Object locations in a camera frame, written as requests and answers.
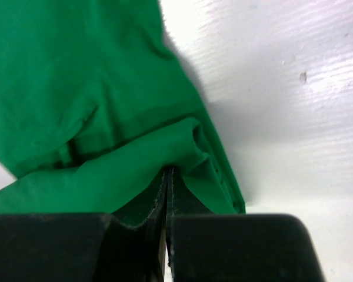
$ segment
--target green cloth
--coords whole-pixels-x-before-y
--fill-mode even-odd
[[[244,201],[156,0],[0,0],[1,213],[113,212],[178,166],[215,213]]]

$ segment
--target green towel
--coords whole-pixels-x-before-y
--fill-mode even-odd
[[[244,201],[157,0],[0,0],[1,213],[114,212],[164,166],[214,213]]]

